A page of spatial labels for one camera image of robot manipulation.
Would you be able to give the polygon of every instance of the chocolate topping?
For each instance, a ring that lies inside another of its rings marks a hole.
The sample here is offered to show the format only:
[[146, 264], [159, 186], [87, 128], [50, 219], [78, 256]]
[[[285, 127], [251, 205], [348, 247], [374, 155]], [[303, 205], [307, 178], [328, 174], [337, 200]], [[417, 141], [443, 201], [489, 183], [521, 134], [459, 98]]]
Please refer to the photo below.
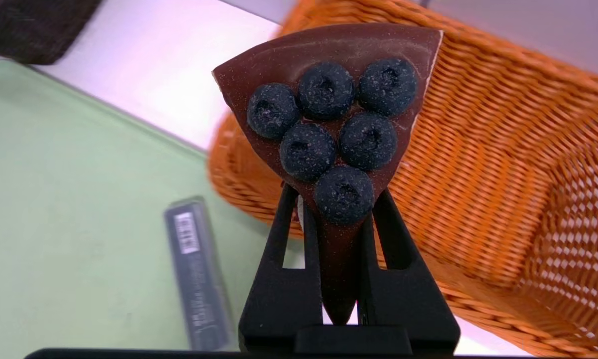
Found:
[[[303, 182], [289, 175], [281, 165], [280, 141], [259, 136], [247, 125], [249, 99], [259, 86], [271, 82], [288, 85], [296, 95], [301, 76], [311, 66], [322, 62], [340, 64], [358, 86], [361, 74], [374, 61], [388, 58], [408, 61], [418, 85], [413, 98], [408, 100], [407, 108], [389, 118], [398, 139], [395, 154], [385, 166], [367, 172], [376, 200], [392, 179], [408, 147], [441, 38], [440, 30], [392, 23], [331, 25], [273, 39], [230, 59], [213, 71], [226, 104], [235, 113], [255, 152], [283, 180], [299, 191], [306, 205], [317, 216], [322, 299], [335, 324], [347, 322], [356, 301], [360, 243], [355, 239], [363, 220], [344, 226], [322, 218], [313, 199], [315, 181]], [[338, 141], [342, 125], [360, 111], [363, 109], [354, 102], [343, 116], [320, 125], [331, 134], [334, 141]], [[345, 164], [339, 154], [335, 164]]]

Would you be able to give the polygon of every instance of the blueberry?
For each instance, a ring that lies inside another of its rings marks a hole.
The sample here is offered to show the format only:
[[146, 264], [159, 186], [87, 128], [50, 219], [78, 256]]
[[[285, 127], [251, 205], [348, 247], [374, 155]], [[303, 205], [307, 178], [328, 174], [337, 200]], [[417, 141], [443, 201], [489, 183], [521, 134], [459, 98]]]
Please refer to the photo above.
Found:
[[335, 120], [353, 101], [354, 80], [340, 64], [318, 63], [299, 80], [299, 104], [310, 120]]
[[416, 93], [417, 76], [407, 60], [392, 58], [374, 61], [359, 78], [361, 106], [385, 116], [403, 112]]
[[295, 95], [285, 84], [261, 85], [248, 102], [248, 125], [267, 139], [281, 139], [300, 117]]
[[335, 167], [326, 172], [314, 190], [314, 201], [331, 223], [350, 225], [363, 219], [374, 204], [372, 181], [352, 167]]
[[359, 112], [343, 125], [338, 145], [341, 158], [350, 166], [376, 170], [392, 159], [397, 149], [397, 132], [385, 116]]
[[336, 154], [332, 136], [314, 123], [294, 125], [279, 146], [281, 166], [292, 177], [306, 182], [323, 175], [335, 163]]

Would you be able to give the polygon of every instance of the barcode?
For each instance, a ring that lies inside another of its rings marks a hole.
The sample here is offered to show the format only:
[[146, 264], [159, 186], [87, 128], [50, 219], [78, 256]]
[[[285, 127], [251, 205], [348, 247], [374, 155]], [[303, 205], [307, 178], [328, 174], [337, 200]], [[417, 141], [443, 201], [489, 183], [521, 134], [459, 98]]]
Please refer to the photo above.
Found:
[[199, 241], [197, 241], [197, 232], [195, 230], [195, 222], [192, 220], [192, 213], [187, 212], [176, 215], [175, 229], [177, 230], [177, 239], [179, 239], [182, 254], [199, 251]]

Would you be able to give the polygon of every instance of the wicker basket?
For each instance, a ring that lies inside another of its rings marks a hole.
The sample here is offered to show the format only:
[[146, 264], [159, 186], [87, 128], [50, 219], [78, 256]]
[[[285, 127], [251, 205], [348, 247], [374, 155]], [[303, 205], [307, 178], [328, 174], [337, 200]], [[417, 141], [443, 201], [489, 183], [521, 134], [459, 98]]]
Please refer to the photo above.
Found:
[[[281, 34], [350, 22], [445, 31], [390, 191], [452, 311], [534, 355], [598, 357], [598, 76], [406, 1], [302, 0]], [[209, 166], [272, 222], [281, 180], [232, 116]]]

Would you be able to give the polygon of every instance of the chocolate cake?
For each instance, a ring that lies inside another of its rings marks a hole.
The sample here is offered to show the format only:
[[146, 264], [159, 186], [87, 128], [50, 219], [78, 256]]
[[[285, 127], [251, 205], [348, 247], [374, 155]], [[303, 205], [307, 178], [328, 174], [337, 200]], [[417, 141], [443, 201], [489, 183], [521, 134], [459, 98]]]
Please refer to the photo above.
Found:
[[392, 23], [331, 25], [213, 71], [255, 152], [315, 213], [322, 300], [335, 324], [356, 302], [356, 237], [408, 147], [441, 38]]

